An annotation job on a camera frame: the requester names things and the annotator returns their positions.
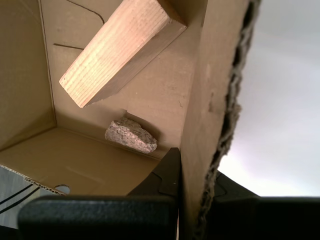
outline wooden block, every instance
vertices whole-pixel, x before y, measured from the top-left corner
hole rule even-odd
[[[123,0],[59,82],[81,108],[108,98],[186,28],[164,0]]]

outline cardboard box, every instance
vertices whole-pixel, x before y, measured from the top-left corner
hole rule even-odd
[[[200,238],[238,119],[260,1],[170,2],[188,29],[118,94],[79,108],[59,79],[121,0],[2,1],[0,165],[57,194],[66,185],[71,195],[124,196],[179,147],[180,223],[192,226],[185,237]],[[158,140],[156,151],[144,155],[104,139],[122,116]]]

